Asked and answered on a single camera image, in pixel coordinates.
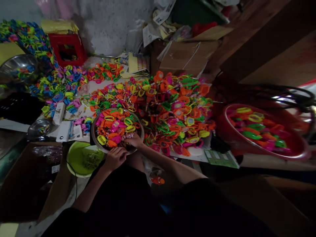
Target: yellow paper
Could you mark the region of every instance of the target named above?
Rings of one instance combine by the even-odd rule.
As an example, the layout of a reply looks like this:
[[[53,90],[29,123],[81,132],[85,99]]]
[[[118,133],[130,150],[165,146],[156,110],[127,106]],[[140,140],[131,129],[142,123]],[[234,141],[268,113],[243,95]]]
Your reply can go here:
[[[64,21],[64,20],[48,20],[43,19],[41,22],[41,26],[43,31],[46,34],[68,34],[68,30],[71,30],[73,33],[77,34],[79,28],[72,21]]]
[[[17,231],[18,223],[3,223],[0,226],[0,236],[14,237]]]
[[[233,28],[223,27],[223,26],[214,26],[201,34],[195,36],[191,39],[186,39],[184,41],[209,41],[209,40],[218,40],[223,36],[227,35],[233,30]]]
[[[133,56],[133,53],[128,53],[128,71],[137,72],[138,71],[138,61],[137,57]]]
[[[20,54],[25,53],[16,43],[0,43],[0,65]]]

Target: black sleeve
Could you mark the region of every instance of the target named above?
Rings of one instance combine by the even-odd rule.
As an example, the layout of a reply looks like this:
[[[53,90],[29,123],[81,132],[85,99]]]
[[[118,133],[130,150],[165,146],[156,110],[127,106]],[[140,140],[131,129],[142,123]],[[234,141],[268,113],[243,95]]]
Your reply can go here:
[[[268,226],[231,202],[211,180],[198,179],[177,194],[172,219],[185,226],[183,236],[275,236]]]
[[[75,208],[65,209],[43,233],[47,236],[83,236],[85,213]]]

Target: red plastic basin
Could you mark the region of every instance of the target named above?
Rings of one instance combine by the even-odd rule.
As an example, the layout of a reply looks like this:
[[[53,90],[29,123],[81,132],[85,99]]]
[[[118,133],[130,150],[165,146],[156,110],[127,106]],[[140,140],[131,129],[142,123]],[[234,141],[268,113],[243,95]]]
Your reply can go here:
[[[228,120],[227,117],[227,110],[236,110],[238,108],[248,107],[251,108],[254,112],[262,113],[264,114],[266,119],[272,120],[278,124],[281,124],[284,126],[284,130],[286,132],[291,133],[292,135],[285,138],[284,141],[286,142],[288,148],[292,150],[291,155],[282,155],[278,153],[274,153],[271,151],[268,151],[256,143],[252,142],[251,140],[248,140],[246,137],[244,137],[241,133],[239,133],[233,125]],[[245,105],[245,104],[230,104],[226,106],[221,113],[220,116],[218,116],[216,120],[216,132],[217,134],[226,142],[228,143],[232,148],[241,150],[244,153],[253,153],[253,154],[262,154],[262,155],[272,155],[277,158],[281,158],[284,160],[306,160],[311,157],[311,152],[308,148],[308,144],[305,141],[303,137],[301,137],[295,130],[290,128],[288,125],[284,124],[282,121],[280,121],[275,116],[267,113],[264,110],[258,109],[256,107]]]

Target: small bowl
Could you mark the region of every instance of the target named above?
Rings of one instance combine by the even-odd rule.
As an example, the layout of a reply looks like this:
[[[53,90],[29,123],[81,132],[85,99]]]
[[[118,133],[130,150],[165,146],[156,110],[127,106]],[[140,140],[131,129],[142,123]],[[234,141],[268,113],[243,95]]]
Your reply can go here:
[[[128,112],[130,112],[130,114],[131,115],[134,115],[136,118],[137,118],[137,120],[138,120],[138,123],[141,125],[141,128],[140,128],[140,130],[141,130],[141,135],[140,135],[140,137],[141,137],[141,140],[144,140],[144,137],[145,137],[145,131],[144,131],[144,127],[143,127],[143,125],[142,125],[142,123],[139,121],[139,118],[136,116],[136,114],[134,114],[133,112],[131,112],[131,111],[129,111],[129,110],[127,110],[127,109],[123,109],[124,111],[128,111]],[[92,123],[92,128],[91,128],[91,130],[90,130],[90,135],[92,136],[92,140],[94,141],[94,143],[96,144],[96,146],[101,150],[101,151],[103,151],[104,153],[108,153],[109,152],[109,150],[107,150],[107,149],[105,149],[103,146],[101,146],[101,144],[98,142],[98,139],[97,139],[97,137],[96,137],[96,121],[98,120],[98,118],[100,117],[100,115],[98,115],[95,119],[94,119],[94,121],[93,121],[93,123]],[[134,147],[133,149],[131,149],[131,150],[129,150],[128,151],[128,153],[127,153],[127,155],[130,155],[130,154],[132,154],[132,153],[134,153],[135,151],[137,151],[137,149]]]
[[[17,75],[20,69],[27,69],[29,66],[34,68],[34,71],[21,80]],[[0,74],[7,75],[8,78],[15,84],[25,83],[32,84],[39,76],[39,63],[36,57],[32,54],[16,55],[0,66]]]
[[[45,132],[41,132],[40,129],[42,127],[49,128]],[[49,133],[50,129],[52,128],[52,123],[47,119],[40,119],[35,121],[27,130],[27,138],[28,140],[37,139],[40,137],[45,136],[47,133]]]

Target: plastic container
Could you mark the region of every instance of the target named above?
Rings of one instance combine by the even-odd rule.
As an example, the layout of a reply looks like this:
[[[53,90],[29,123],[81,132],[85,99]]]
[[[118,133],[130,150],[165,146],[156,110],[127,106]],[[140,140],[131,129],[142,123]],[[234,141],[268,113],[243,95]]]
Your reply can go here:
[[[284,130],[289,132],[291,136],[285,138],[288,148],[292,150],[291,155],[282,155],[268,151],[256,143],[248,140],[241,133],[239,133],[233,125],[229,122],[227,117],[227,110],[236,110],[238,108],[248,107],[252,111],[264,114],[266,119],[272,120],[278,124],[284,126]],[[233,149],[241,150],[244,153],[253,153],[261,155],[272,155],[284,160],[306,160],[311,157],[311,152],[308,148],[307,142],[301,137],[295,130],[290,128],[287,124],[280,121],[280,119],[270,115],[264,110],[245,104],[231,104],[223,109],[222,114],[216,120],[216,132],[217,134],[228,143]]]
[[[84,142],[74,142],[69,148],[67,155],[67,167],[70,173],[80,178],[89,178],[92,175],[94,169],[87,169],[84,167],[85,155],[83,154],[83,148],[90,146],[89,143]]]

